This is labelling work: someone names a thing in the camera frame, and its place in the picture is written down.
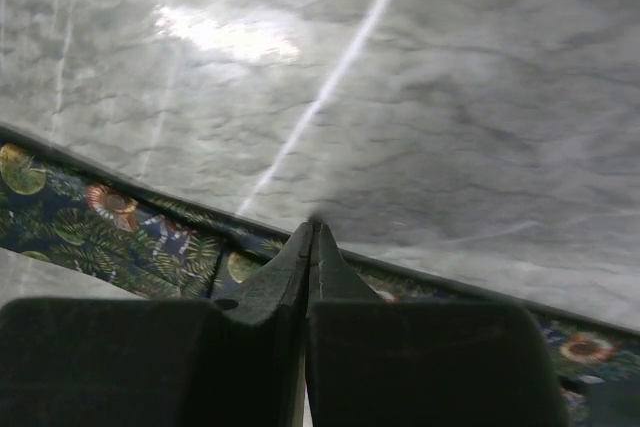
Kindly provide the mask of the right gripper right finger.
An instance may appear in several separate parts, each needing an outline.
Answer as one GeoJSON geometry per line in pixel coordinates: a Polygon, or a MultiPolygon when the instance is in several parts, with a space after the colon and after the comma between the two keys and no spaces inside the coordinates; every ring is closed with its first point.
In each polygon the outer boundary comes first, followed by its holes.
{"type": "Polygon", "coordinates": [[[566,426],[543,335],[520,306],[389,302],[314,224],[306,380],[317,426],[566,426]]]}

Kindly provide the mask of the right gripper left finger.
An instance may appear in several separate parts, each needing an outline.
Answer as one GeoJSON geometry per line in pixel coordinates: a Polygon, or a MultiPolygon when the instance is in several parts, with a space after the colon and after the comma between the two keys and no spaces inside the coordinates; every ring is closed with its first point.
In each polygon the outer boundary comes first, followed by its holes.
{"type": "Polygon", "coordinates": [[[206,300],[34,297],[1,311],[5,426],[299,426],[313,226],[206,300]]]}

